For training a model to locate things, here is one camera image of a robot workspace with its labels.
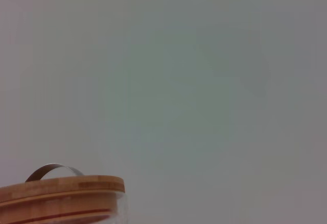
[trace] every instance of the gray wall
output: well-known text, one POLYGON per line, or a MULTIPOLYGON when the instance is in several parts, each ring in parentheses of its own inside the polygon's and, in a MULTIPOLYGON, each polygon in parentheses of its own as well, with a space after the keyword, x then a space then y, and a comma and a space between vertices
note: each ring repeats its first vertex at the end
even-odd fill
POLYGON ((326 2, 0 0, 0 185, 59 162, 124 178, 131 224, 325 223, 326 2))

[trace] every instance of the red stripe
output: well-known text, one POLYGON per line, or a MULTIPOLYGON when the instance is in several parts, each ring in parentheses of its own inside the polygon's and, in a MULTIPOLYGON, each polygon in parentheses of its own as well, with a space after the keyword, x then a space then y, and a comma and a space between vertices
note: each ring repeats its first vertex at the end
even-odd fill
POLYGON ((42 217, 38 217, 38 218, 19 220, 19 221, 11 222, 10 224, 24 224, 24 223, 33 222, 33 221, 47 220, 47 219, 53 219, 53 218, 58 218, 58 217, 71 216, 71 215, 91 214, 91 213, 98 213, 98 212, 111 212, 111 209, 85 210, 85 211, 76 211, 76 212, 57 214, 57 215, 48 215, 48 216, 42 216, 42 217))

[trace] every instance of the bamboo lid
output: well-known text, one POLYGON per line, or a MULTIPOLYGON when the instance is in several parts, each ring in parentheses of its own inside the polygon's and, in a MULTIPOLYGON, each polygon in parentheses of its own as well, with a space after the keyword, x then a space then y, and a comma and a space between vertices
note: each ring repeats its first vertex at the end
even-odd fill
POLYGON ((113 176, 62 177, 39 180, 53 168, 44 166, 28 181, 0 188, 1 224, 89 224, 114 217, 124 181, 113 176))

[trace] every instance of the metal handle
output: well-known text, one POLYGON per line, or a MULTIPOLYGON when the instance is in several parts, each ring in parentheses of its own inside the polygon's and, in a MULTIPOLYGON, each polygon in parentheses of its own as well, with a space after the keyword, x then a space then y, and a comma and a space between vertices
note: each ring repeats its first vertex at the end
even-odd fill
POLYGON ((60 168, 60 167, 65 167, 66 169, 69 169, 71 172, 73 172, 77 176, 84 175, 82 172, 80 172, 79 170, 77 170, 73 167, 65 166, 62 164, 46 164, 46 165, 42 166, 41 168, 37 169, 36 171, 34 171, 25 182, 41 180, 42 177, 44 177, 48 172, 50 172, 53 169, 60 168))

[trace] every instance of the wooden lid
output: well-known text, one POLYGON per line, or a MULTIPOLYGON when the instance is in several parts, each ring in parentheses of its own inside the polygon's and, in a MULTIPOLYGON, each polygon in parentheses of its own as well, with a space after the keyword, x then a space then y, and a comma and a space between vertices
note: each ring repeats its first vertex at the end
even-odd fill
POLYGON ((1 224, 89 224, 114 217, 123 179, 76 176, 0 188, 1 224))

